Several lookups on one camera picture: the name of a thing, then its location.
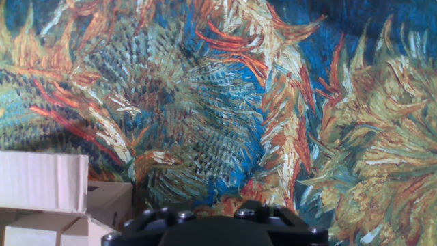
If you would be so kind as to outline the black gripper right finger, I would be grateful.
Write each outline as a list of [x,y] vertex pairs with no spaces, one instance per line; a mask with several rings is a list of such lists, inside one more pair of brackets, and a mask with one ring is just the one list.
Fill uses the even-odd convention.
[[273,245],[328,246],[328,230],[307,225],[286,206],[245,201],[234,219],[253,222],[265,232]]

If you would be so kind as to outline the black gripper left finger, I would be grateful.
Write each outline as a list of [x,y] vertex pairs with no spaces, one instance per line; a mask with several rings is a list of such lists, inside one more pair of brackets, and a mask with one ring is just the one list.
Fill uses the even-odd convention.
[[168,229],[195,220],[190,210],[165,207],[145,210],[136,219],[126,221],[122,232],[111,232],[101,238],[102,246],[159,246]]

